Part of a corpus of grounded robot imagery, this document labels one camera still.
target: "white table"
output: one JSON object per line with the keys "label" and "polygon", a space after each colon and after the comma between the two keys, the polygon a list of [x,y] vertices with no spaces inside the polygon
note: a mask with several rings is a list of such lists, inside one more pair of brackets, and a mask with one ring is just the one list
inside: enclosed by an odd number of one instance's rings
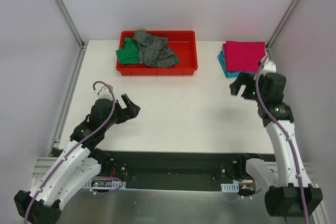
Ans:
{"label": "white table", "polygon": [[141,107],[137,118],[109,129],[97,147],[107,151],[274,153],[257,103],[230,94],[217,55],[223,42],[198,41],[198,70],[190,77],[125,77],[116,71],[118,40],[91,40],[59,148],[90,112],[92,84],[113,85]]}

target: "red tray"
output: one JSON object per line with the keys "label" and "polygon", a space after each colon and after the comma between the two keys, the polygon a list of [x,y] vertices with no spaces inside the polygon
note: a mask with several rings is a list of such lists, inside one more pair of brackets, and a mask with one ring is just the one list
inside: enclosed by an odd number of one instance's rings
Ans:
{"label": "red tray", "polygon": [[[192,76],[197,70],[196,39],[193,31],[146,31],[149,34],[167,37],[168,46],[176,53],[180,63],[172,68],[151,68],[145,64],[122,65],[117,61],[116,69],[123,76]],[[119,48],[126,37],[133,38],[134,31],[123,31]]]}

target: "pink towel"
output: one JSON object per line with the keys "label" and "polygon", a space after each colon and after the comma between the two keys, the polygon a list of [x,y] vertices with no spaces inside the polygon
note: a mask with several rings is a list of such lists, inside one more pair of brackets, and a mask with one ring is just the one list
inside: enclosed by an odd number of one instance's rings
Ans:
{"label": "pink towel", "polygon": [[227,41],[223,44],[227,71],[258,71],[258,62],[265,56],[265,42]]}

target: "teal cloth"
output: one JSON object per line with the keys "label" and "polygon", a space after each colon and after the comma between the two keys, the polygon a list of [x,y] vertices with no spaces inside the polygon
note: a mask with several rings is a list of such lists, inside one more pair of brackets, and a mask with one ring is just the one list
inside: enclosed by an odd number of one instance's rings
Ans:
{"label": "teal cloth", "polygon": [[239,75],[239,73],[240,73],[239,71],[227,71],[226,70],[225,55],[224,55],[223,50],[218,55],[218,61],[220,63],[220,66],[222,67],[222,70],[223,70],[226,78],[235,78]]}

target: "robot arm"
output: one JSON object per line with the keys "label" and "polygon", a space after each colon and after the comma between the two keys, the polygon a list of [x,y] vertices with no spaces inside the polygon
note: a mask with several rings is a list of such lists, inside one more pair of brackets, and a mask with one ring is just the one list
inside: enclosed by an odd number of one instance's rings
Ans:
{"label": "robot arm", "polygon": [[[323,199],[323,196],[320,188],[312,188],[311,186],[311,180],[306,173],[299,154],[291,108],[282,101],[286,78],[276,73],[276,66],[271,60],[264,59],[262,62],[263,66],[258,84],[263,104],[257,98],[255,75],[253,74],[240,73],[235,82],[230,85],[230,89],[232,95],[238,95],[240,87],[245,85],[245,90],[241,96],[244,99],[257,100],[258,114],[262,118],[263,125],[272,141],[278,166],[278,176],[269,170],[265,162],[260,158],[245,156],[240,166],[266,192],[265,205],[271,216],[304,215],[299,176],[303,185],[308,215],[311,215]],[[288,133],[288,136],[284,135],[279,125],[273,122],[263,105],[280,123],[283,130]],[[299,175],[297,175],[296,161],[300,167]]]}
{"label": "robot arm", "polygon": [[32,224],[56,223],[66,203],[89,179],[110,171],[111,156],[96,146],[113,124],[135,118],[140,111],[126,94],[121,96],[127,106],[122,109],[118,100],[113,103],[108,88],[97,93],[91,113],[74,129],[53,166],[28,192],[21,190],[14,198],[22,217],[27,215],[28,209],[27,219]]}

